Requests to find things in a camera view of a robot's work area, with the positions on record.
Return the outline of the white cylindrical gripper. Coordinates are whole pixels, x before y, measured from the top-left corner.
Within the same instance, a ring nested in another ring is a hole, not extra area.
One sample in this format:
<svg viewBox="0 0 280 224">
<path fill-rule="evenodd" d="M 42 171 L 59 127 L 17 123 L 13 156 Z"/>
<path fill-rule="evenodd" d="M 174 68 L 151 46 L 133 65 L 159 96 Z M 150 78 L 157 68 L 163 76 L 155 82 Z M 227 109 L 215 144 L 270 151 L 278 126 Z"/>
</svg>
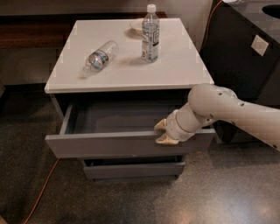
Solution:
<svg viewBox="0 0 280 224">
<path fill-rule="evenodd" d="M 157 144 L 176 145 L 185 142 L 195 134 L 195 119 L 193 112 L 174 110 L 168 117 L 154 126 L 154 130 L 164 130 L 166 133 L 156 139 Z"/>
</svg>

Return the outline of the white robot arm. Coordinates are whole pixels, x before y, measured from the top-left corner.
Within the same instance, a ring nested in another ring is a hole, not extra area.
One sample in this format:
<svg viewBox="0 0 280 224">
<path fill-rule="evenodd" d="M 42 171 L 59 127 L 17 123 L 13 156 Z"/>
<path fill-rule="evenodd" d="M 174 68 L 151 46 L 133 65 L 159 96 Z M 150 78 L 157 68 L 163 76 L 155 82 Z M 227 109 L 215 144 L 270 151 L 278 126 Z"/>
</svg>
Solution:
<svg viewBox="0 0 280 224">
<path fill-rule="evenodd" d="M 217 121 L 231 123 L 280 151 L 280 110 L 240 100 L 235 92 L 212 84 L 194 86 L 187 103 L 155 125 L 164 134 L 157 144 L 175 145 Z"/>
</svg>

